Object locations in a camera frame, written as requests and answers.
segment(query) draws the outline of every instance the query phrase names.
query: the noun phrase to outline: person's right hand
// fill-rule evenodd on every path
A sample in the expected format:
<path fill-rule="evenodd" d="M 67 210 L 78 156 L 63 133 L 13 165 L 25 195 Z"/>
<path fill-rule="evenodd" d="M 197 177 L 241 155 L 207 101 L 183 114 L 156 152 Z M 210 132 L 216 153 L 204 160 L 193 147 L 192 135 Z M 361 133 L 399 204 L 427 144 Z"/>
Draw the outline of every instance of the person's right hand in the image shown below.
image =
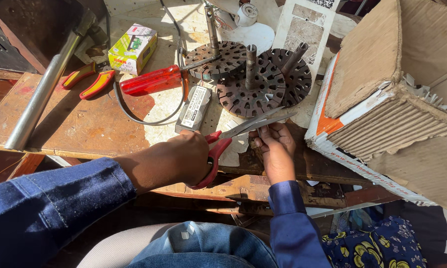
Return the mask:
<path fill-rule="evenodd" d="M 260 130 L 249 133 L 255 138 L 255 144 L 263 152 L 263 165 L 270 184 L 296 180 L 293 155 L 296 144 L 288 128 L 281 123 L 272 123 Z"/>

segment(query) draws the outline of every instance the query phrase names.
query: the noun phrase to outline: paper scrap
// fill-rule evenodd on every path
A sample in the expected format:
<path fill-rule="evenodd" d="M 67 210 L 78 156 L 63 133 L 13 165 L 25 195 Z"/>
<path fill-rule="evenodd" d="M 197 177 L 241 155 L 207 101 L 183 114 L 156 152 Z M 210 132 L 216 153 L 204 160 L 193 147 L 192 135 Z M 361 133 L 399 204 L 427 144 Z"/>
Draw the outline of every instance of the paper scrap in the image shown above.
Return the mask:
<path fill-rule="evenodd" d="M 182 239 L 184 239 L 184 240 L 189 239 L 189 233 L 188 232 L 181 232 L 181 236 L 182 236 Z"/>
<path fill-rule="evenodd" d="M 187 232 L 189 232 L 189 234 L 193 235 L 194 231 L 195 231 L 195 228 L 189 224 L 189 226 L 187 227 Z"/>
<path fill-rule="evenodd" d="M 317 185 L 319 183 L 319 182 L 316 182 L 316 181 L 307 181 L 307 182 L 311 186 L 315 186 L 315 185 Z"/>

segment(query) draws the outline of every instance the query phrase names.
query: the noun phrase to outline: floral fabric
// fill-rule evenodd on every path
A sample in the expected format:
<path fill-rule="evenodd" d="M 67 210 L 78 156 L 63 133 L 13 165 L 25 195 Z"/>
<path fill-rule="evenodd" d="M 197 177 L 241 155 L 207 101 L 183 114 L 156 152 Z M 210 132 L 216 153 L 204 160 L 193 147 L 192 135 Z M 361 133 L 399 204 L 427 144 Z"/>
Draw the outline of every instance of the floral fabric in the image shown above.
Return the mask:
<path fill-rule="evenodd" d="M 323 235 L 322 248 L 336 268 L 425 268 L 411 227 L 391 216 L 372 231 Z"/>

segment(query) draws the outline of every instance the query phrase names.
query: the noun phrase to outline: fan part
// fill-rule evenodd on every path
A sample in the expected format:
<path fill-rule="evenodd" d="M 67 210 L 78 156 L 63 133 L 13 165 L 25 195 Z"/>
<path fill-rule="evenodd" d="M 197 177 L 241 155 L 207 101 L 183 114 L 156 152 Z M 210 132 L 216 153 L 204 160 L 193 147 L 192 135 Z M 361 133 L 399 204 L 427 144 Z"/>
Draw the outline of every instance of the fan part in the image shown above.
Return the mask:
<path fill-rule="evenodd" d="M 302 42 L 296 49 L 296 53 L 277 48 L 267 50 L 258 56 L 258 58 L 269 61 L 282 70 L 286 82 L 286 91 L 282 101 L 285 108 L 300 103 L 311 90 L 311 72 L 301 58 L 307 48 L 308 45 Z"/>

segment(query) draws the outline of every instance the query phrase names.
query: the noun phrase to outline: black wire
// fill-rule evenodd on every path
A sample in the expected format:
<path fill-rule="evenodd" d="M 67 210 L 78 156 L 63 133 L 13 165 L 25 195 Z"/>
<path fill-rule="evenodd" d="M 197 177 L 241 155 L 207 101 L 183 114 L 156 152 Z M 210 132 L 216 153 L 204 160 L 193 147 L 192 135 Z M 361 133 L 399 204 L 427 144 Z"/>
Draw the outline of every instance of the black wire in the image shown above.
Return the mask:
<path fill-rule="evenodd" d="M 167 15 L 171 18 L 171 20 L 173 21 L 176 29 L 177 29 L 177 33 L 179 34 L 179 40 L 177 42 L 177 65 L 179 66 L 179 68 L 181 66 L 184 65 L 184 60 L 182 58 L 182 54 L 183 54 L 183 48 L 181 48 L 181 29 L 179 28 L 179 25 L 177 24 L 177 21 L 175 21 L 174 17 L 172 16 L 172 14 L 170 13 L 170 11 L 167 9 L 167 7 L 164 5 L 164 3 L 161 0 L 161 5 L 164 8 L 165 12 L 167 13 Z M 109 29 L 110 27 L 110 19 L 109 16 L 106 16 L 106 28 Z M 111 40 L 111 34 L 110 31 L 108 31 L 108 39 Z M 113 89 L 114 89 L 114 95 L 116 96 L 116 100 L 118 101 L 119 106 L 121 107 L 121 110 L 125 113 L 125 115 L 133 120 L 134 122 L 138 123 L 138 124 L 142 124 L 142 125 L 160 125 L 162 122 L 165 122 L 169 119 L 171 119 L 177 112 L 179 112 L 180 108 L 182 107 L 182 104 L 184 103 L 184 99 L 185 99 L 185 90 L 184 90 L 184 85 L 185 85 L 185 81 L 184 81 L 184 77 L 181 77 L 181 81 L 182 81 L 182 98 L 181 98 L 181 102 L 179 103 L 179 106 L 177 107 L 177 109 L 175 109 L 175 111 L 167 116 L 166 118 L 159 120 L 159 121 L 155 121 L 155 122 L 145 122 L 143 120 L 140 119 L 136 119 L 137 116 L 133 116 L 130 115 L 124 108 L 123 103 L 121 102 L 121 98 L 119 97 L 119 92 L 118 92 L 118 82 L 114 81 L 113 83 Z"/>

